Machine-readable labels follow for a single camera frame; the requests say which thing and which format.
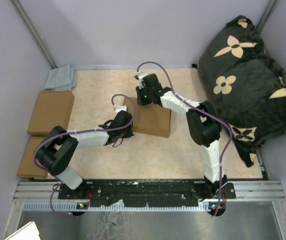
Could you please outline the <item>brown cardboard box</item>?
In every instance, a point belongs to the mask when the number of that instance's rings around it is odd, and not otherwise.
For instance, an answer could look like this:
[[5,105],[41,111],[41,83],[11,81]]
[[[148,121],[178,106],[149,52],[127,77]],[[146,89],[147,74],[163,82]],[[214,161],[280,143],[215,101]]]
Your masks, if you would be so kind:
[[157,104],[141,106],[137,98],[130,98],[135,103],[136,116],[132,130],[135,133],[168,138],[170,136],[171,111]]

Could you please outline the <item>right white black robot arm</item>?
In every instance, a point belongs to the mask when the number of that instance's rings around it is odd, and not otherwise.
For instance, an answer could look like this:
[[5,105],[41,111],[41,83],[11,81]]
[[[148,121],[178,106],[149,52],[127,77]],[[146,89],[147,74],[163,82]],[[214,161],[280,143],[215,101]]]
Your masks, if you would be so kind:
[[162,87],[154,73],[137,72],[135,78],[139,81],[136,92],[141,106],[153,103],[186,117],[192,140],[203,147],[205,180],[209,182],[205,186],[206,194],[217,198],[223,192],[227,176],[223,172],[219,154],[222,126],[216,120],[212,104],[184,98],[171,88]]

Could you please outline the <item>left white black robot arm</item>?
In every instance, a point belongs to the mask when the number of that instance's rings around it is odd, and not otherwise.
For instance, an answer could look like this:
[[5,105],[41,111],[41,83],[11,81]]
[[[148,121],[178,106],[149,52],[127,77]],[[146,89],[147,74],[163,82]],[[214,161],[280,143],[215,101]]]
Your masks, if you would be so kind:
[[61,126],[54,127],[33,153],[38,167],[69,188],[75,198],[85,196],[85,180],[69,164],[76,150],[88,147],[115,145],[119,140],[130,138],[133,116],[124,110],[116,113],[114,119],[94,129],[67,131]]

